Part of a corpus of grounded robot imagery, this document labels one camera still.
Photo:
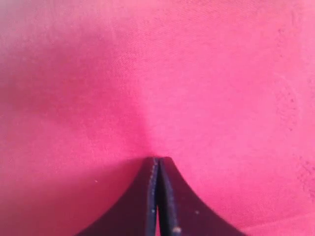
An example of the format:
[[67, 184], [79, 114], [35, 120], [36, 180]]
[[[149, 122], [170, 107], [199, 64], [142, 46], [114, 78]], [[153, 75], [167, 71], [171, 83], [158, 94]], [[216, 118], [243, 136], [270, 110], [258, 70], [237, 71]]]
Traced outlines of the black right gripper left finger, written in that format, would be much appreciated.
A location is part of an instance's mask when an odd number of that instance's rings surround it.
[[154, 236], [158, 159], [147, 157], [126, 192], [79, 236]]

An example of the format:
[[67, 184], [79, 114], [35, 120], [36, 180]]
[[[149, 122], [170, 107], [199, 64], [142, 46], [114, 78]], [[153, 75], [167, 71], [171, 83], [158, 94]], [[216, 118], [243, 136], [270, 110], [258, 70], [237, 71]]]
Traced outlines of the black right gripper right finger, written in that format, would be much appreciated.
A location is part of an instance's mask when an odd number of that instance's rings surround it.
[[156, 201], [162, 236], [244, 235], [197, 196], [170, 157], [158, 161]]

